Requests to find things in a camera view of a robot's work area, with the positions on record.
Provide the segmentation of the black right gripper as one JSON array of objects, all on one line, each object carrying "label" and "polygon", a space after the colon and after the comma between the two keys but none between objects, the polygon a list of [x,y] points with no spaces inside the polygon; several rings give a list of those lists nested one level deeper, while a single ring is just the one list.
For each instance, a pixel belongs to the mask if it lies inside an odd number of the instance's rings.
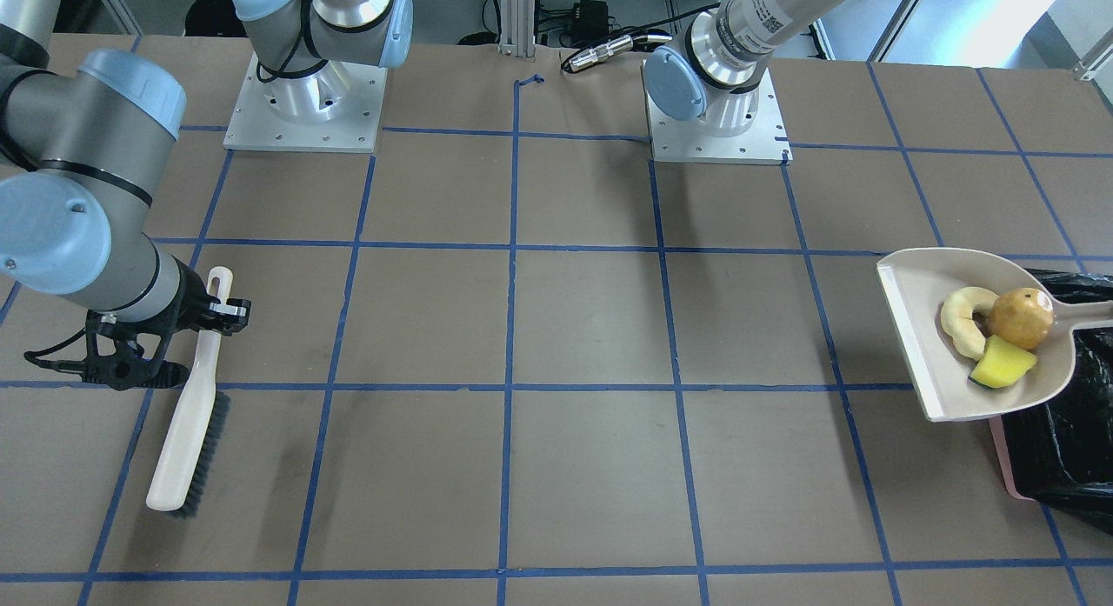
[{"label": "black right gripper", "polygon": [[[80,377],[83,383],[114,390],[132,388],[169,389],[183,384],[190,374],[186,365],[166,360],[170,340],[178,331],[196,326],[205,311],[205,329],[233,336],[250,321],[252,301],[210,301],[205,281],[194,270],[183,270],[170,305],[142,321],[111,321],[104,313],[87,311],[83,328],[53,346],[24,352],[24,361],[61,375]],[[49,360],[48,354],[75,342],[83,342],[81,360]]]}]

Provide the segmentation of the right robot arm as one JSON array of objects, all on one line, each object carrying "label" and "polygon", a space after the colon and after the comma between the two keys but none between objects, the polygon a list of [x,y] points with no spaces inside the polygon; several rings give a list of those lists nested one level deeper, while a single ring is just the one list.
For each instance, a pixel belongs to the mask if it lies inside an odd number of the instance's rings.
[{"label": "right robot arm", "polygon": [[[115,390],[174,388],[180,331],[229,336],[250,302],[221,302],[144,233],[183,127],[187,96],[149,59],[88,53],[72,77],[49,70],[60,0],[3,0],[3,273],[86,309],[81,359],[24,352],[36,366]],[[230,0],[252,40],[259,84],[307,82],[331,63],[396,68],[413,0]]]}]

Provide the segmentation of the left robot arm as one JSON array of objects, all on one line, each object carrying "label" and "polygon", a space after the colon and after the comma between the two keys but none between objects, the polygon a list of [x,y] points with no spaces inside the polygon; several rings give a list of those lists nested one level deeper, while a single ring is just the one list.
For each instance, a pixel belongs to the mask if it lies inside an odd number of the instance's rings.
[{"label": "left robot arm", "polygon": [[718,0],[643,66],[651,102],[664,116],[716,137],[752,124],[776,48],[846,0]]}]

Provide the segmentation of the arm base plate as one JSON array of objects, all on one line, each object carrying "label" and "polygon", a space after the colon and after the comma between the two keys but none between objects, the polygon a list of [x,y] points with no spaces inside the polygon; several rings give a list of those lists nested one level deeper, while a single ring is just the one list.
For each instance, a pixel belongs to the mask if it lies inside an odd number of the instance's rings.
[{"label": "arm base plate", "polygon": [[646,110],[654,162],[787,165],[794,159],[768,70],[747,102],[713,102],[695,120],[664,115],[649,96]]},{"label": "arm base plate", "polygon": [[302,79],[259,82],[253,57],[223,139],[227,150],[357,153],[377,147],[390,72],[329,62]]}]

